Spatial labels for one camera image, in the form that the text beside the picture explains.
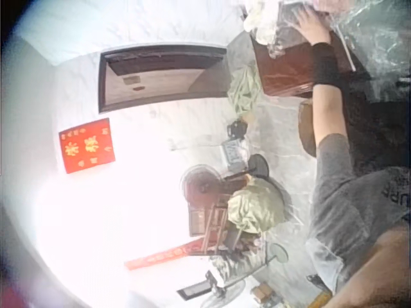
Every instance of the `fan grille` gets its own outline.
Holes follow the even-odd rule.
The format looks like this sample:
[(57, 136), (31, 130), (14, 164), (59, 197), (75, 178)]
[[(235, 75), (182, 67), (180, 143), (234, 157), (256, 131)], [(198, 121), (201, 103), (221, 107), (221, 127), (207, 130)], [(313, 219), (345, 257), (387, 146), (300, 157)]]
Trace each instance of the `fan grille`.
[(192, 207), (205, 207), (218, 202), (221, 177), (208, 165), (197, 165), (189, 168), (182, 176), (181, 189), (183, 196)]

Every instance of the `small box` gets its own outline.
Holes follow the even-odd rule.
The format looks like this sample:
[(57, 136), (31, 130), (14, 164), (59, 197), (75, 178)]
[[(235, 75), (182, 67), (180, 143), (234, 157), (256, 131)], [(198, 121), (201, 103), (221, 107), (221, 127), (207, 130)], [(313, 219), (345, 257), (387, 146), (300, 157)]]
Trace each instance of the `small box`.
[(262, 284), (260, 284), (258, 286), (258, 288), (261, 290), (261, 292), (264, 293), (265, 296), (270, 297), (272, 295), (272, 293), (274, 292), (274, 290), (265, 282), (263, 282)]
[(258, 304), (263, 304), (268, 300), (266, 294), (264, 294), (264, 292), (262, 292), (262, 290), (260, 290), (259, 287), (254, 287), (251, 290), (251, 294), (253, 294), (254, 299)]

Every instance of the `gray t-shirt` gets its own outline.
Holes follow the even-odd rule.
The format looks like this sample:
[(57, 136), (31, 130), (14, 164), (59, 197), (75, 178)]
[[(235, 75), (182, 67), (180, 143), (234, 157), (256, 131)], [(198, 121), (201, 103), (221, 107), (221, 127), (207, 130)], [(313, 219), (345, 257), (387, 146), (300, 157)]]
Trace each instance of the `gray t-shirt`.
[(329, 135), (319, 144), (306, 247), (333, 293), (359, 269), (377, 238), (409, 211), (409, 169), (392, 167), (357, 178), (346, 137)]

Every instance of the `black wristband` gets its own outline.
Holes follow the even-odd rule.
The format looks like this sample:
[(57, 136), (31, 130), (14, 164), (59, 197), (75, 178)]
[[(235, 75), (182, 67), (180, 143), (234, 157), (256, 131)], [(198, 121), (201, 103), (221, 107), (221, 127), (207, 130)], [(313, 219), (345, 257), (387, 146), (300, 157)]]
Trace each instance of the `black wristband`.
[(314, 85), (333, 85), (341, 89), (341, 77), (338, 71), (334, 48), (327, 43), (313, 46)]

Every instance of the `wooden cabinet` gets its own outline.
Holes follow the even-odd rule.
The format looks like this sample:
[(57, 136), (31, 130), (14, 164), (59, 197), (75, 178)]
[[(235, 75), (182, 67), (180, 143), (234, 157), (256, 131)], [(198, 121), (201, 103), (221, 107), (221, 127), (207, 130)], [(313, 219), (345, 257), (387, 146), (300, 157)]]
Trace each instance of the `wooden cabinet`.
[[(338, 68), (344, 76), (358, 75), (364, 70), (359, 61), (351, 55), (357, 71), (353, 74), (341, 40), (332, 33)], [(269, 96), (299, 96), (311, 92), (313, 87), (313, 59), (311, 46), (303, 43), (285, 49), (285, 55), (270, 58), (266, 46), (252, 38), (254, 52), (264, 93)]]

